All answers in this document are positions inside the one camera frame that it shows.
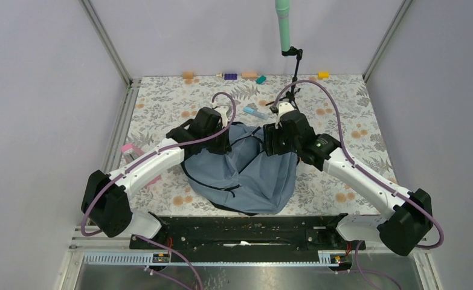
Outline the yellow toy block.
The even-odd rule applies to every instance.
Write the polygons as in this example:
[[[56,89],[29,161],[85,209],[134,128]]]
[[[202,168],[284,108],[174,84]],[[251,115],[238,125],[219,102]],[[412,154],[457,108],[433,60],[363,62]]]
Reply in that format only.
[[[319,79],[328,79],[330,77],[330,73],[327,71],[320,71],[318,72],[317,76]]]

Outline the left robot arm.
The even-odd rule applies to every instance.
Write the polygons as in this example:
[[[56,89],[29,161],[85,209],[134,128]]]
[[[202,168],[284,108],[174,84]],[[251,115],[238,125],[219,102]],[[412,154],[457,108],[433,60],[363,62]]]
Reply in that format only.
[[[229,117],[228,111],[224,105],[204,107],[195,118],[169,131],[154,149],[136,160],[109,173],[96,170],[90,174],[81,204],[82,234],[90,235],[85,228],[90,219],[98,226],[96,234],[135,234],[144,236],[152,248],[164,246],[168,234],[162,223],[150,213],[131,209],[130,201],[160,174],[204,149],[217,154],[229,152],[228,130],[234,117]]]

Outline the aluminium frame rail right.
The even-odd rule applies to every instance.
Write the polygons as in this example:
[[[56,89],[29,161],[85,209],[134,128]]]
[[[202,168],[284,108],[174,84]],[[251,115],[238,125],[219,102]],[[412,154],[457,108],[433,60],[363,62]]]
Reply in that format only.
[[[401,2],[400,7],[398,8],[397,12],[395,13],[393,20],[390,22],[385,34],[383,35],[374,55],[368,66],[366,67],[364,73],[362,74],[363,80],[367,83],[375,68],[377,67],[382,55],[384,54],[385,50],[387,49],[390,41],[392,40],[396,30],[400,26],[402,20],[404,19],[405,15],[407,14],[409,8],[411,7],[413,0],[403,0]]]

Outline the black mini tripod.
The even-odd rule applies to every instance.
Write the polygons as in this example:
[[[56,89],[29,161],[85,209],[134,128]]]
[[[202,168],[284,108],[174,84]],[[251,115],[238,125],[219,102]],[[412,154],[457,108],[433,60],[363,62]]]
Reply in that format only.
[[[292,82],[291,82],[292,85],[289,88],[289,90],[285,92],[284,96],[278,100],[278,102],[282,100],[286,100],[288,103],[290,103],[293,106],[294,109],[297,109],[298,106],[295,100],[295,94],[297,91],[295,89],[296,85],[294,83],[298,81],[298,69],[300,66],[300,62],[303,58],[303,50],[297,49],[293,46],[290,46],[289,44],[286,44],[286,45],[281,45],[281,54],[282,56],[285,56],[285,57],[294,56],[296,59],[296,63],[295,63],[295,70],[294,70],[294,74],[293,74]]]

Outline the light blue glue tube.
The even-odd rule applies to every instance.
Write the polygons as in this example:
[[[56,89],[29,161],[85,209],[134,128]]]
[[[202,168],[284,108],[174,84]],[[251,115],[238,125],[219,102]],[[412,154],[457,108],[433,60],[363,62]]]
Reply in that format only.
[[[257,118],[260,118],[262,120],[267,120],[268,119],[268,116],[262,112],[259,112],[257,111],[256,109],[253,109],[253,108],[250,108],[248,106],[244,107],[243,111],[246,113],[246,114],[249,114],[249,115],[252,115],[252,116],[255,116]]]

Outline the purple toy brick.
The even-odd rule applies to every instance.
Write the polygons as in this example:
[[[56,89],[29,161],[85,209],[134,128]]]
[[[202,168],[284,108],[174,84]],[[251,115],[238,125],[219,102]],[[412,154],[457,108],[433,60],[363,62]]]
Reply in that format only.
[[[238,74],[237,73],[226,73],[223,75],[224,80],[237,80]]]

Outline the teal toy block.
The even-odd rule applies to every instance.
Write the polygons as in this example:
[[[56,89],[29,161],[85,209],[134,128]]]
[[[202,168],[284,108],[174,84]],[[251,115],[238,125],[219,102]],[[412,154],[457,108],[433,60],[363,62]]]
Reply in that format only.
[[[266,79],[267,79],[266,76],[260,76],[256,79],[256,83],[260,85],[260,84],[264,83],[266,81]]]

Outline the small tan wooden block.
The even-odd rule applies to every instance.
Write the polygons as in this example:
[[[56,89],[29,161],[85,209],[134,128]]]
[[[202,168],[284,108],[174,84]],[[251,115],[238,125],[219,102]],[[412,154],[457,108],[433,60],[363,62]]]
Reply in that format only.
[[[182,78],[184,80],[193,80],[194,76],[195,76],[195,74],[194,74],[193,71],[184,71],[182,73]]]

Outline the blue grey backpack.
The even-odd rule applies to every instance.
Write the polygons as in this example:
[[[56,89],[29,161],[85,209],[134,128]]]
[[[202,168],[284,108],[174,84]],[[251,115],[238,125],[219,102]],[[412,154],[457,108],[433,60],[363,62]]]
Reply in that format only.
[[[204,149],[181,164],[190,187],[221,210],[250,216],[281,212],[294,194],[298,156],[267,156],[262,127],[235,122],[228,133],[229,153]]]

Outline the pink transparent pencil case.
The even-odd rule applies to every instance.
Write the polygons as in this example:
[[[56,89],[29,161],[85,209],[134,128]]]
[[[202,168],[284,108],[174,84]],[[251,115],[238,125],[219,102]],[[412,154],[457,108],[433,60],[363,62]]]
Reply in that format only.
[[[132,143],[123,145],[121,147],[121,153],[127,166],[131,165],[135,160],[145,154],[141,148]]]

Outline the long tan wooden block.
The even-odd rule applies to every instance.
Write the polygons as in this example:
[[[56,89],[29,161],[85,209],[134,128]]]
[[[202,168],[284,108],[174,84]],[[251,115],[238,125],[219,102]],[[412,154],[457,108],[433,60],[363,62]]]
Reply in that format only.
[[[256,72],[243,72],[241,73],[241,78],[245,80],[256,80],[258,78],[258,74]]]

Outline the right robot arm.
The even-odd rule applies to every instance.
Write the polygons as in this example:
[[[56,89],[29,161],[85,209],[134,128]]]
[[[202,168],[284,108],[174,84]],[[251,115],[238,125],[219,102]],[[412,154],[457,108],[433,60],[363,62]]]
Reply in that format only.
[[[304,114],[293,110],[263,127],[267,155],[295,153],[365,198],[379,215],[372,217],[342,215],[326,233],[327,243],[341,249],[350,241],[383,243],[399,256],[421,247],[421,240],[433,228],[430,195],[420,189],[411,191],[371,170],[349,154],[343,143],[329,134],[316,134]]]

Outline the aluminium frame rail left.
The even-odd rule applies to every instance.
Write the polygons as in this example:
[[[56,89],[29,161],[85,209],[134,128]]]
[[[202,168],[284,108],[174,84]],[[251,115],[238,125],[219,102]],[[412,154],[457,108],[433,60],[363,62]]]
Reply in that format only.
[[[110,61],[121,81],[123,82],[123,92],[119,93],[117,99],[117,110],[115,111],[114,122],[111,126],[111,134],[108,140],[105,157],[101,165],[101,171],[109,172],[117,168],[120,164],[120,142],[123,139],[123,131],[126,123],[126,116],[130,103],[132,101],[132,91],[134,78],[128,72],[123,59],[118,53],[114,42],[112,41],[94,3],[89,0],[80,0],[80,5],[84,9],[87,18],[89,19],[94,31],[96,32],[103,48],[106,51]]]

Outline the aluminium frame rail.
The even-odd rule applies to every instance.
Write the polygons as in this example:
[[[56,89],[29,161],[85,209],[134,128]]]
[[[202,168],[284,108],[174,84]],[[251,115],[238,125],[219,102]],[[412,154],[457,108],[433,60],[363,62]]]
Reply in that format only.
[[[132,101],[132,91],[134,78],[128,72],[123,59],[118,53],[114,42],[112,41],[94,3],[89,0],[80,0],[80,5],[84,9],[87,18],[89,19],[94,31],[96,32],[103,48],[106,51],[110,61],[121,81],[123,82],[123,92],[119,93],[117,99],[117,110],[115,111],[114,122],[111,126],[111,134],[108,140],[105,157],[101,165],[101,171],[109,172],[117,168],[120,164],[120,142],[123,139],[123,131],[126,123],[126,116],[130,103]]]
[[[403,0],[401,2],[400,7],[398,8],[397,12],[395,13],[393,20],[390,22],[385,34],[383,35],[374,55],[368,66],[366,67],[364,73],[362,74],[363,80],[367,83],[375,68],[377,67],[382,55],[384,54],[385,50],[387,49],[390,41],[392,40],[396,30],[400,26],[402,20],[404,19],[405,15],[407,14],[409,8],[411,7],[413,0]]]

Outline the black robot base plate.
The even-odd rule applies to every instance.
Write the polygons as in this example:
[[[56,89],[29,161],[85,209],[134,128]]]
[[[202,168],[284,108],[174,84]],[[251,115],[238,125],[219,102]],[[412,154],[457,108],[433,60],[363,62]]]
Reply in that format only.
[[[153,238],[189,261],[237,258],[304,259],[316,251],[345,255],[365,244],[346,241],[336,231],[339,216],[161,217],[165,223]]]

